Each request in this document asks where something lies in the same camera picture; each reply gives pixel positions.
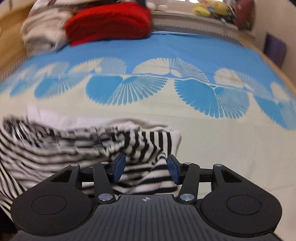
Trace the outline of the blue white patterned bedsheet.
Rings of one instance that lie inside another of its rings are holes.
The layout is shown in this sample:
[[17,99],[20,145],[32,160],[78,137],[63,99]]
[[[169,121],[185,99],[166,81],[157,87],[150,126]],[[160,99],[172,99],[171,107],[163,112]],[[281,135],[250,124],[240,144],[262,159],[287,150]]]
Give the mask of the blue white patterned bedsheet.
[[164,123],[181,133],[177,160],[200,166],[199,189],[195,204],[98,204],[94,165],[71,164],[12,202],[14,240],[295,240],[295,95],[256,52],[173,32],[65,47],[1,85],[1,119],[31,106]]

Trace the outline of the red folded blanket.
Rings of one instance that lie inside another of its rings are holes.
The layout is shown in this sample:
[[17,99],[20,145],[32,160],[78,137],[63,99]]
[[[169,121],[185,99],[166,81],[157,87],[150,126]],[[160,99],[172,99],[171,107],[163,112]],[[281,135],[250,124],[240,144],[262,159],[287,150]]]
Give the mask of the red folded blanket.
[[151,11],[131,1],[83,10],[67,21],[65,31],[74,46],[101,40],[146,38],[151,26]]

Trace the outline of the yellow plush toy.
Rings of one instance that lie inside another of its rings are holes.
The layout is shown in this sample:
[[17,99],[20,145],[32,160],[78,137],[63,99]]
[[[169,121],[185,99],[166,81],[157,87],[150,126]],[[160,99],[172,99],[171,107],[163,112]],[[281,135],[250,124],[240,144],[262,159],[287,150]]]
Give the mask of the yellow plush toy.
[[212,17],[212,16],[228,16],[229,7],[222,1],[198,1],[192,12],[196,16]]

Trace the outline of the cream folded blanket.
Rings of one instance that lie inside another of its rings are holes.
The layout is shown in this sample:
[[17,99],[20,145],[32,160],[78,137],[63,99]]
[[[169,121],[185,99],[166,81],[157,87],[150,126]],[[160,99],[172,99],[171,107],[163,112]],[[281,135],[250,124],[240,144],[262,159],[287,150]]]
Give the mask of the cream folded blanket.
[[65,26],[73,17],[70,11],[49,9],[29,16],[23,23],[20,36],[28,56],[54,52],[69,43]]

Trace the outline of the wooden bed frame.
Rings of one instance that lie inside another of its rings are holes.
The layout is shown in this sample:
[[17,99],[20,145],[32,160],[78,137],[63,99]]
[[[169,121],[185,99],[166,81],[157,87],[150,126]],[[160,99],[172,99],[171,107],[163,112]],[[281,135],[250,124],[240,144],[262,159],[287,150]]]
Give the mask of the wooden bed frame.
[[[23,46],[20,37],[20,31],[23,22],[28,17],[33,2],[27,2],[12,8],[11,10],[1,13],[1,82],[5,81],[16,69],[18,69],[27,59],[27,51]],[[194,20],[183,13],[152,13],[152,30],[153,31],[173,31],[179,33],[194,33],[212,37],[217,37],[228,42],[241,44],[248,49],[256,51],[261,58],[273,69],[281,78],[285,85],[295,92],[295,84],[280,70],[276,64],[269,59],[252,43],[250,37],[244,32],[235,32],[225,34],[223,31],[214,32],[203,28],[195,28]]]

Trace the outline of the dark red cushion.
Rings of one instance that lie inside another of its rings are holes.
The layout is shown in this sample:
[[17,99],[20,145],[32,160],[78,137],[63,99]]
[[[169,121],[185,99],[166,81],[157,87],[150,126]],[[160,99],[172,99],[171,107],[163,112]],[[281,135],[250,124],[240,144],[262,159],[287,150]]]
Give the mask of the dark red cushion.
[[239,30],[251,31],[255,21],[255,1],[238,0],[234,7],[234,24]]

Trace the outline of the white folded bedding stack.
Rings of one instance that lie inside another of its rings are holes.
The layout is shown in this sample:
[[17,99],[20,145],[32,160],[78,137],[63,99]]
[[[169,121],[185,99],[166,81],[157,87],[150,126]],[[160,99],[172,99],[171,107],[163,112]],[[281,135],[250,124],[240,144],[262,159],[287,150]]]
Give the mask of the white folded bedding stack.
[[125,3],[127,1],[117,1],[117,0],[50,0],[36,1],[29,12],[29,16],[36,15],[42,11],[49,9],[62,9],[67,11],[80,11],[82,9],[87,9],[96,6],[103,6],[108,4]]

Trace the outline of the white plush toy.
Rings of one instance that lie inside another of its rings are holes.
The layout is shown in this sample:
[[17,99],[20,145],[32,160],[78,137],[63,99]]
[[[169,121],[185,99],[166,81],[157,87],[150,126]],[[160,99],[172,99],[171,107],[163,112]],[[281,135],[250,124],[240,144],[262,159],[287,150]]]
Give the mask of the white plush toy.
[[151,11],[166,11],[168,0],[147,0],[146,5]]

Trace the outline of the black white striped garment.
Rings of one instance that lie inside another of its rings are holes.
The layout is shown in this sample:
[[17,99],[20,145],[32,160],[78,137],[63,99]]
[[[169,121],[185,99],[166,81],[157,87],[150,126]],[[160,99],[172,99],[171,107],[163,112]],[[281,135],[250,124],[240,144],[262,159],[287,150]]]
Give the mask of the black white striped garment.
[[25,116],[1,119],[1,210],[10,214],[12,202],[63,168],[88,168],[126,155],[126,166],[115,195],[172,194],[179,187],[167,168],[180,131],[141,118],[70,118],[31,106]]

